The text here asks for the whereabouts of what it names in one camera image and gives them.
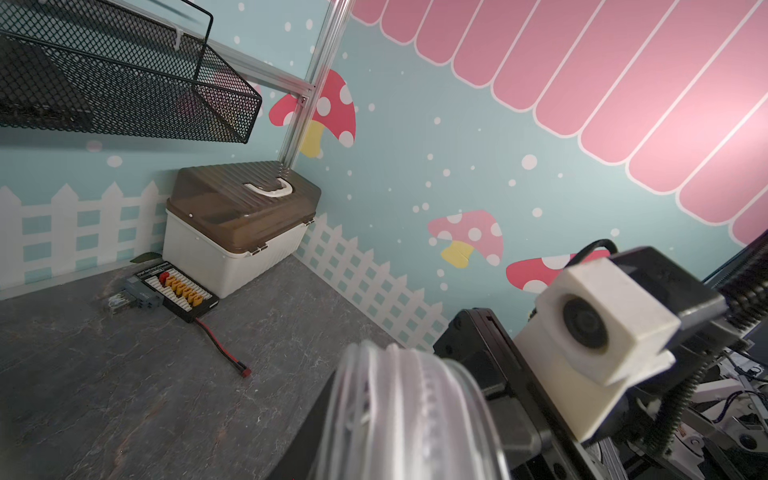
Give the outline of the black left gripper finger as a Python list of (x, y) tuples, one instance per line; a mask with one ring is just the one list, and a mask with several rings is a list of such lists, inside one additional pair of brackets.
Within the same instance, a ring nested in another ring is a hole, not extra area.
[(266, 477), (267, 480), (314, 478), (334, 380), (335, 374), (332, 373), (285, 454)]

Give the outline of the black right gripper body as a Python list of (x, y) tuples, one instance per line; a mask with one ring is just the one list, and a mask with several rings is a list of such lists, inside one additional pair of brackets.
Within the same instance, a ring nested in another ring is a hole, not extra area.
[(512, 479), (600, 477), (492, 310), (459, 311), (434, 352), (463, 365), (478, 383)]

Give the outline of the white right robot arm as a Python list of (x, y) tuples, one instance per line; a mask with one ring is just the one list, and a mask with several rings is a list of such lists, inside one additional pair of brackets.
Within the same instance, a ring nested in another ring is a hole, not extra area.
[(767, 319), (767, 238), (704, 279), (651, 247), (568, 256), (525, 327), (460, 311), (436, 341), (479, 386), (514, 479), (738, 479), (767, 454), (767, 379), (736, 363)]

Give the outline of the red black charger lead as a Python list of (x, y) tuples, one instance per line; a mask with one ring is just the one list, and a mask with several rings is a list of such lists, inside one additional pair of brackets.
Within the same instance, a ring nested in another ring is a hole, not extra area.
[(213, 331), (199, 318), (194, 318), (193, 323), (203, 330), (206, 336), (211, 340), (218, 352), (238, 371), (242, 378), (248, 378), (251, 376), (251, 369), (243, 362), (238, 360), (233, 354), (231, 354), (217, 339)]

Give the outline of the black yellow battery charger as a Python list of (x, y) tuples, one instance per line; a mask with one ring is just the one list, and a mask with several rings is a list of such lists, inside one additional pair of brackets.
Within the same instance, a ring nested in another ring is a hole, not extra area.
[(124, 289), (139, 308), (164, 306), (187, 323), (200, 319), (220, 301), (218, 296), (167, 261), (129, 277)]

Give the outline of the brown lid storage box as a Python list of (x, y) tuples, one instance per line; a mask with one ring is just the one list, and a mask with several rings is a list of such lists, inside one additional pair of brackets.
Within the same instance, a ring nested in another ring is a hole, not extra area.
[(166, 201), (162, 256), (225, 298), (298, 249), (320, 197), (278, 161), (182, 168)]

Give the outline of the black box in basket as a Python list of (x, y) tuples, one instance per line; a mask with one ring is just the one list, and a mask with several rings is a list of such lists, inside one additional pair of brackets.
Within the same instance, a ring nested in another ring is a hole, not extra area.
[(1, 125), (88, 131), (93, 109), (42, 48), (1, 38)]

